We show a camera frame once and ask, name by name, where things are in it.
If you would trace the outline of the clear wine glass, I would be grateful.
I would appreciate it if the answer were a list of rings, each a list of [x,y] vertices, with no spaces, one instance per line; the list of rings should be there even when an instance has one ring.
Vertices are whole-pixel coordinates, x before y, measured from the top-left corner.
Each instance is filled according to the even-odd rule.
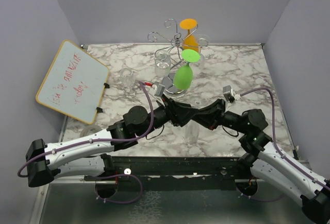
[[[155,54],[155,74],[158,77],[165,77],[171,70],[170,54],[167,50],[159,50]]]
[[[199,47],[199,55],[200,55],[200,59],[197,62],[198,68],[201,71],[204,68],[205,65],[205,57],[202,54],[202,50],[204,48],[207,48],[209,43],[210,43],[210,37],[207,35],[203,35],[203,34],[199,34],[196,35],[196,41]]]
[[[205,99],[198,96],[194,96],[190,99],[191,106],[197,109],[202,108],[204,103]],[[191,145],[196,144],[199,138],[199,133],[200,128],[198,123],[195,121],[190,121],[186,126],[184,139]]]

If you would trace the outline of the green plastic wine glass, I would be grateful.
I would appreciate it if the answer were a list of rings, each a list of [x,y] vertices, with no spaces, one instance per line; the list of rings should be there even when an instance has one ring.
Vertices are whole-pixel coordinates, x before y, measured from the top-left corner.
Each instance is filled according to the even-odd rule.
[[[190,88],[193,80],[193,70],[190,63],[197,63],[200,60],[200,54],[192,49],[184,49],[181,57],[184,65],[175,73],[173,85],[179,90],[187,90]]]

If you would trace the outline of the orange plastic wine glass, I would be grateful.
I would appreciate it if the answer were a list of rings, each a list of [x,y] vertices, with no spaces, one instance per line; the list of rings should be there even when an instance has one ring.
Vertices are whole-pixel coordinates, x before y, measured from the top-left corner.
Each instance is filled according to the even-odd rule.
[[[198,23],[195,19],[184,19],[179,24],[180,28],[187,31],[187,35],[183,40],[183,49],[191,49],[199,52],[199,45],[193,35],[198,28]]]

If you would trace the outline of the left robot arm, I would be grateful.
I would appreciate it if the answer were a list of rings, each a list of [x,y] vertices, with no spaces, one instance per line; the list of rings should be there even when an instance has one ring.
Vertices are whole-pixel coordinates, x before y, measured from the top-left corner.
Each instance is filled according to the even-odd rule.
[[[43,139],[34,140],[25,156],[28,186],[43,186],[56,176],[63,176],[63,166],[70,162],[134,146],[139,138],[167,122],[184,126],[197,113],[198,109],[189,104],[167,99],[164,105],[150,112],[142,106],[134,106],[121,121],[90,136],[53,144],[47,144]]]

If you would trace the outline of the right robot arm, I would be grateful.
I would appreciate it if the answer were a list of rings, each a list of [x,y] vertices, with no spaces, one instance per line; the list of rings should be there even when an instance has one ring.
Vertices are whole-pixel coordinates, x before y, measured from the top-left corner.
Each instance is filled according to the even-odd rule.
[[[237,165],[242,178],[251,175],[263,179],[280,189],[301,206],[304,215],[314,223],[329,221],[329,180],[313,172],[288,155],[268,136],[268,126],[260,109],[250,109],[238,115],[225,111],[225,101],[199,109],[193,120],[210,130],[223,126],[239,133],[241,147],[246,154]]]

